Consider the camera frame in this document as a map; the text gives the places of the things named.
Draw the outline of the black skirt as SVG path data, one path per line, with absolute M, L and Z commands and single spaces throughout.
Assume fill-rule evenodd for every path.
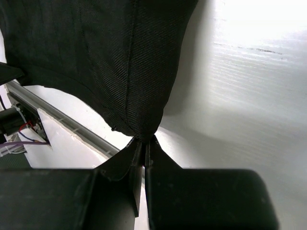
M 3 0 L 7 64 L 148 141 L 162 120 L 195 0 Z

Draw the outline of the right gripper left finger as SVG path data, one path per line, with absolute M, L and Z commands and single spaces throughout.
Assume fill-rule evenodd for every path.
M 139 215 L 142 143 L 95 169 L 0 172 L 3 230 L 132 230 Z

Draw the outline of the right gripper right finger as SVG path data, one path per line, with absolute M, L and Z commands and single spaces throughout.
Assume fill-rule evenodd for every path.
M 277 230 L 262 178 L 247 169 L 184 169 L 156 137 L 146 145 L 145 192 L 152 230 Z

